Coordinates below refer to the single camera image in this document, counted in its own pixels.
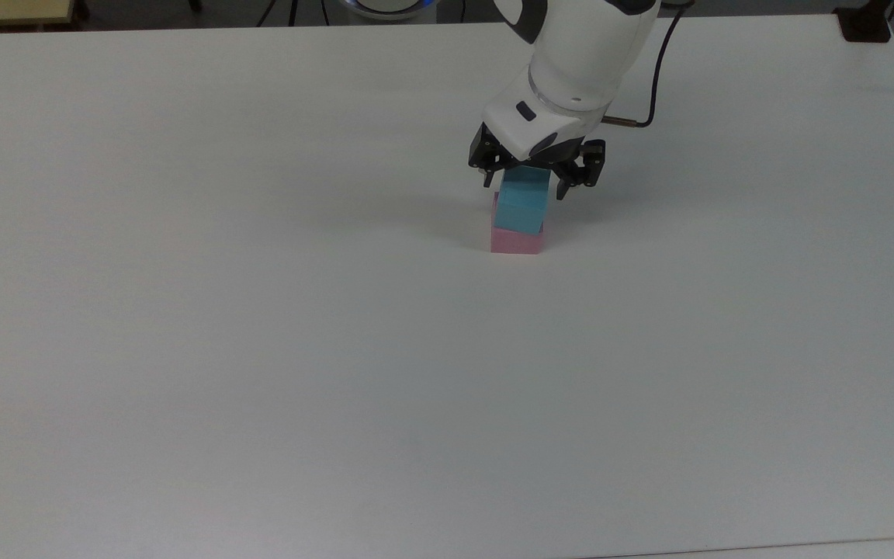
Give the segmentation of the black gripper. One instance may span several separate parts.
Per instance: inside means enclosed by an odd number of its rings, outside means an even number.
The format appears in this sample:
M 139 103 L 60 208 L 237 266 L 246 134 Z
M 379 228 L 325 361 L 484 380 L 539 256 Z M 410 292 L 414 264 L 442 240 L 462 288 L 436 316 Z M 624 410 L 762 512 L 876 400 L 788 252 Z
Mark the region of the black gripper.
M 481 170 L 482 187 L 486 189 L 496 172 L 521 166 L 550 170 L 558 177 L 556 200 L 562 201 L 571 188 L 596 185 L 605 166 L 606 147 L 604 139 L 586 141 L 579 137 L 533 149 L 528 158 L 519 160 L 483 123 L 470 145 L 468 164 Z

